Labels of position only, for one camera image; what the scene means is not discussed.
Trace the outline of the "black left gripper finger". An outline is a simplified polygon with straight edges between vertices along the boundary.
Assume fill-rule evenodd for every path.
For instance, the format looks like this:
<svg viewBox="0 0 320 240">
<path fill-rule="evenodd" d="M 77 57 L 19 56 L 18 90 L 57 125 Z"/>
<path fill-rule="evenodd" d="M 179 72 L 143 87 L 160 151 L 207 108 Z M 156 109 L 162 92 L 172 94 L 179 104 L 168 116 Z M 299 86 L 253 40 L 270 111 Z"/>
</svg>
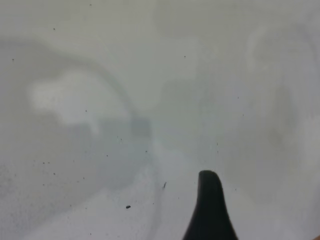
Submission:
<svg viewBox="0 0 320 240">
<path fill-rule="evenodd" d="M 214 171 L 202 170 L 198 174 L 196 204 L 183 239 L 238 239 L 228 214 L 221 180 Z"/>
</svg>

